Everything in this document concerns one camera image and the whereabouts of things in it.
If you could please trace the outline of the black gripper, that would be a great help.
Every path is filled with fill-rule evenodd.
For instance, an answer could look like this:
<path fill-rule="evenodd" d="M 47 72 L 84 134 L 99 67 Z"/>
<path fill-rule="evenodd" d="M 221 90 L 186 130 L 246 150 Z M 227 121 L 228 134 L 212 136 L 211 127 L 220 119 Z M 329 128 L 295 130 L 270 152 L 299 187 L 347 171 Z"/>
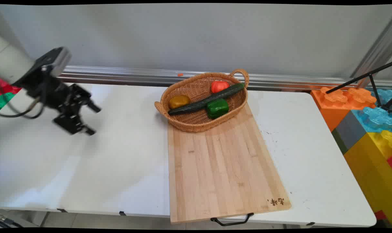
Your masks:
<path fill-rule="evenodd" d="M 69 134 L 94 135 L 96 131 L 83 123 L 79 113 L 84 105 L 95 113 L 101 111 L 101 108 L 92 101 L 91 93 L 77 84 L 68 86 L 51 73 L 51 68 L 45 70 L 33 68 L 14 81 L 13 85 L 25 89 L 29 97 L 39 99 L 38 114 L 47 107 L 56 110 L 59 115 L 53 119 L 53 122 Z"/>

